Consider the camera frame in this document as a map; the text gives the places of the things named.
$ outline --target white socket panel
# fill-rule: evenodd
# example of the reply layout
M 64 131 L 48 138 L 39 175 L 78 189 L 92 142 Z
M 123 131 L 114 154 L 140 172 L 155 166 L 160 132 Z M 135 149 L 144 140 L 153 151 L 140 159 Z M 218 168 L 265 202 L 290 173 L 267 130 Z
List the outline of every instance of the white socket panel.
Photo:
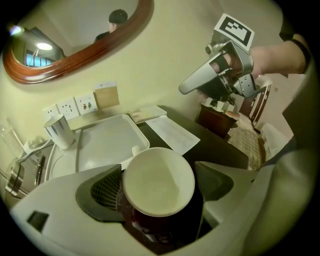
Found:
M 80 115 L 85 115 L 98 110 L 95 94 L 90 92 L 86 95 L 75 97 Z
M 57 103 L 57 106 L 60 111 L 60 114 L 64 114 L 64 117 L 67 120 L 76 118 L 80 115 L 74 97 L 63 102 Z
M 42 113 L 46 122 L 60 114 L 57 104 L 44 108 Z

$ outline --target forearm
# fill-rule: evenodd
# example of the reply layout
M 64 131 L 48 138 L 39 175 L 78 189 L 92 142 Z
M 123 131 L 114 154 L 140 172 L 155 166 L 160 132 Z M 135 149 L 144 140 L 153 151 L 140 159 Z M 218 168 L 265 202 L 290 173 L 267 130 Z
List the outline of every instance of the forearm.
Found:
M 278 45 L 259 46 L 251 49 L 253 66 L 260 67 L 263 74 L 300 74 L 305 70 L 306 60 L 300 48 L 292 41 Z

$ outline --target wooden nightstand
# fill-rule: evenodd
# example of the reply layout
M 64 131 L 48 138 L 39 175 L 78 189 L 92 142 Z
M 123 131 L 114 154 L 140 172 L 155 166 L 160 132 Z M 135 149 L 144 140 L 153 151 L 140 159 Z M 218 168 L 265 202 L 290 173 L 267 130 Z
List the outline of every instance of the wooden nightstand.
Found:
M 201 111 L 196 122 L 224 139 L 236 120 L 223 112 L 214 110 L 212 107 L 201 105 Z

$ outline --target oval mirror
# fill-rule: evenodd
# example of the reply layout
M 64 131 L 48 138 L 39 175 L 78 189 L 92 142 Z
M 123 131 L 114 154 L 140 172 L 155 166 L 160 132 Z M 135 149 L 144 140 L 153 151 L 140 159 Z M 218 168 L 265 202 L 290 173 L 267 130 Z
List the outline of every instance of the oval mirror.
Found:
M 4 68 L 21 84 L 60 78 L 137 35 L 152 12 L 153 0 L 44 0 L 9 27 Z

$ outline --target black cap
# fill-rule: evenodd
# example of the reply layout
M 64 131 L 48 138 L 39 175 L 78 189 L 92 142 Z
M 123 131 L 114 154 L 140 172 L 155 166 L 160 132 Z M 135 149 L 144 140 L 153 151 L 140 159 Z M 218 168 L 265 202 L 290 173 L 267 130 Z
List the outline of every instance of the black cap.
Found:
M 124 24 L 128 20 L 128 14 L 125 10 L 118 9 L 111 12 L 109 22 L 115 24 Z

